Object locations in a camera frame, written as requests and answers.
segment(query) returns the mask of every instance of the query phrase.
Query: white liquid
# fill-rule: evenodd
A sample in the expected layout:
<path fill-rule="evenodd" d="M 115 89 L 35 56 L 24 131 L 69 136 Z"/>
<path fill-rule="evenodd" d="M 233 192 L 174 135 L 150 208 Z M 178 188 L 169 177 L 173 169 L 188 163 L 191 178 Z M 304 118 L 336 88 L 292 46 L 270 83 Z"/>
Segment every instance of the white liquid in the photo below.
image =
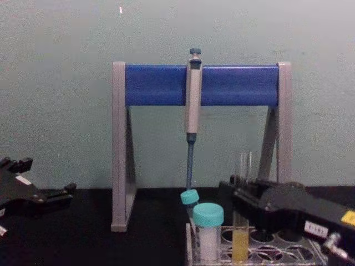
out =
<path fill-rule="evenodd" d="M 217 228 L 199 228 L 199 237 L 201 260 L 216 260 L 218 252 Z"/>

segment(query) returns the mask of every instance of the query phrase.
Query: yellow liquid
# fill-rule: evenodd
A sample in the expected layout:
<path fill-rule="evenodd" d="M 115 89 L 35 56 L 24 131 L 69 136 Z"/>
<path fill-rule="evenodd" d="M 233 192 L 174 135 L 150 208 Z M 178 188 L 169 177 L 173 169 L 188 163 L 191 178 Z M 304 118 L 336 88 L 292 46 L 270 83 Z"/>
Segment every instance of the yellow liquid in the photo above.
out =
<path fill-rule="evenodd" d="M 245 262 L 248 260 L 249 232 L 233 230 L 232 261 Z"/>

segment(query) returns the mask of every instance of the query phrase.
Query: label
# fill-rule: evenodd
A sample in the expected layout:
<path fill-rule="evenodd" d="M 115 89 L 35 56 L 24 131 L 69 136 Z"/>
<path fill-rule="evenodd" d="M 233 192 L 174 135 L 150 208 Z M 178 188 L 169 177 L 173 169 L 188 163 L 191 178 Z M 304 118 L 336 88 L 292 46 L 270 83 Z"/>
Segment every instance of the label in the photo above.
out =
<path fill-rule="evenodd" d="M 26 178 L 24 178 L 23 176 L 17 176 L 16 177 L 16 179 L 18 180 L 18 181 L 21 181 L 22 183 L 24 183 L 25 185 L 31 185 L 32 183 L 31 182 L 29 182 Z"/>
<path fill-rule="evenodd" d="M 341 221 L 343 223 L 348 223 L 352 226 L 355 226 L 355 211 L 347 211 L 342 217 Z"/>
<path fill-rule="evenodd" d="M 322 237 L 322 238 L 327 238 L 328 236 L 327 227 L 320 226 L 319 224 L 312 223 L 310 221 L 306 221 L 305 232 L 314 234 L 315 236 Z"/>

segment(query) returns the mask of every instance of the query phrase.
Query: black countertop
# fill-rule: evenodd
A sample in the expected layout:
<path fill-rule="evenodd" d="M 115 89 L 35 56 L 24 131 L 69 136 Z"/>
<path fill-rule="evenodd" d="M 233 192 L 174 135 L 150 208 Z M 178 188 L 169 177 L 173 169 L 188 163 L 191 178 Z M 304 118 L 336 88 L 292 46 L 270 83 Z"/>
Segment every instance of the black countertop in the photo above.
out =
<path fill-rule="evenodd" d="M 355 208 L 355 187 L 310 187 L 315 196 Z M 140 189 L 126 233 L 112 233 L 111 190 L 78 190 L 70 209 L 41 219 L 8 217 L 0 265 L 170 265 L 185 259 L 179 188 Z M 215 201 L 215 188 L 199 189 Z"/>

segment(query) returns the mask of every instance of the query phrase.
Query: teal wall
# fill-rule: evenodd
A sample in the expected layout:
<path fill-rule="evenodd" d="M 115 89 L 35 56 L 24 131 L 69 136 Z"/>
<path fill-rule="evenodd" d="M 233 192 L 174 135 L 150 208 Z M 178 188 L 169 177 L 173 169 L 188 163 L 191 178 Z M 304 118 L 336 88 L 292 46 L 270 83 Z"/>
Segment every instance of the teal wall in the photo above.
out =
<path fill-rule="evenodd" d="M 110 187 L 111 63 L 185 64 L 189 48 L 201 47 L 205 64 L 291 61 L 293 179 L 355 185 L 354 8 L 349 0 L 0 1 L 0 156 L 33 156 L 25 176 L 42 188 Z M 185 184 L 183 112 L 132 109 L 140 187 Z M 265 112 L 202 108 L 195 185 L 227 180 L 240 148 L 258 157 Z"/>

